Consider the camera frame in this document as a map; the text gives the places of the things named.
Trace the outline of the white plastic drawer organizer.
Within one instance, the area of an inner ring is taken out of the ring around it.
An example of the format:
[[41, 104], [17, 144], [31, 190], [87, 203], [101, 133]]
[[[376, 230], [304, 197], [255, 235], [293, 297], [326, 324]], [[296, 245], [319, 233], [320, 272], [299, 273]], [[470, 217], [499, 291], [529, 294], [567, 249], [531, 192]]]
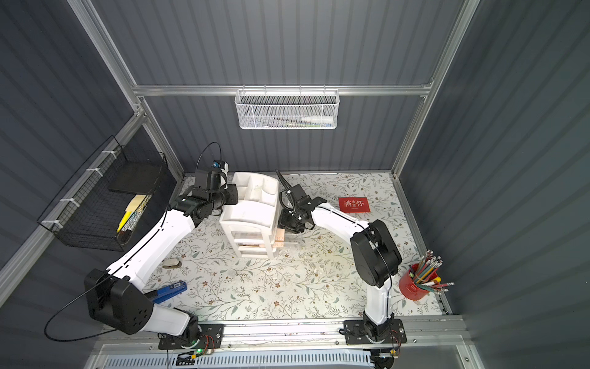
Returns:
[[275, 238], [281, 212], [279, 181], [253, 172], [236, 172], [238, 203], [226, 205], [220, 224], [239, 258], [276, 258]]

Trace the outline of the red postcard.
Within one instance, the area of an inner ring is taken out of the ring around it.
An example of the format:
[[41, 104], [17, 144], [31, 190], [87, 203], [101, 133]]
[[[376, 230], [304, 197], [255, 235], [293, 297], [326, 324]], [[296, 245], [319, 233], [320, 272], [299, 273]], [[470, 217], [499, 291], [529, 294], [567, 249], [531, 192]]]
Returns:
[[339, 209], [343, 213], [357, 214], [370, 213], [370, 203], [366, 197], [346, 197], [338, 198]]

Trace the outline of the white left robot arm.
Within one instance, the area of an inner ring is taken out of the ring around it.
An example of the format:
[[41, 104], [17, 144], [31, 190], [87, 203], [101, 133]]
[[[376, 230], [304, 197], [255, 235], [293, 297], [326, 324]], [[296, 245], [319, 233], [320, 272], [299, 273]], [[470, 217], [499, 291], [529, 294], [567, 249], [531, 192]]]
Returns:
[[106, 270], [95, 269], [85, 278], [88, 313], [117, 331], [140, 331], [197, 341], [198, 318], [190, 313], [154, 303], [143, 289], [171, 250], [202, 221], [226, 205], [238, 203], [238, 190], [227, 180], [228, 165], [215, 161], [201, 172], [195, 185], [172, 201], [161, 220], [132, 249]]

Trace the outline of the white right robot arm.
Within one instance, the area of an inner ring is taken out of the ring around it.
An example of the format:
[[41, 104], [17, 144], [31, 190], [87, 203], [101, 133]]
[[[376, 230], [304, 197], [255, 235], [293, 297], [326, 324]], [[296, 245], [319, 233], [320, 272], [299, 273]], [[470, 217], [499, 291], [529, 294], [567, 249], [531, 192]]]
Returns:
[[361, 221], [333, 207], [326, 199], [311, 198], [304, 189], [283, 177], [279, 196], [279, 227], [301, 234], [316, 227], [344, 240], [351, 248], [356, 273], [367, 285], [364, 317], [381, 326], [390, 319], [390, 291], [402, 256], [386, 224], [381, 220]]

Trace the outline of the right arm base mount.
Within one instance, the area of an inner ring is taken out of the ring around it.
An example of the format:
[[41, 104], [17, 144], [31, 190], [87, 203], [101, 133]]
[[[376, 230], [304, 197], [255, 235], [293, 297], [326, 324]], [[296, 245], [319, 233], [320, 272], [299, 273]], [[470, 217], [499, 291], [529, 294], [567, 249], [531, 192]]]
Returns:
[[346, 320], [339, 333], [349, 345], [393, 344], [397, 347], [407, 343], [406, 330], [398, 318], [389, 318], [383, 324], [366, 319]]

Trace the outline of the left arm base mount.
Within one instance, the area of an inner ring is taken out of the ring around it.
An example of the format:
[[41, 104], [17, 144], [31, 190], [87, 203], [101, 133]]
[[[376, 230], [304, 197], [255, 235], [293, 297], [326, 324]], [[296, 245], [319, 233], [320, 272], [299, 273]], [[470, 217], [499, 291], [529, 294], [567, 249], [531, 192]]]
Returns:
[[214, 350], [221, 347], [224, 324], [192, 324], [180, 336], [159, 334], [159, 350]]

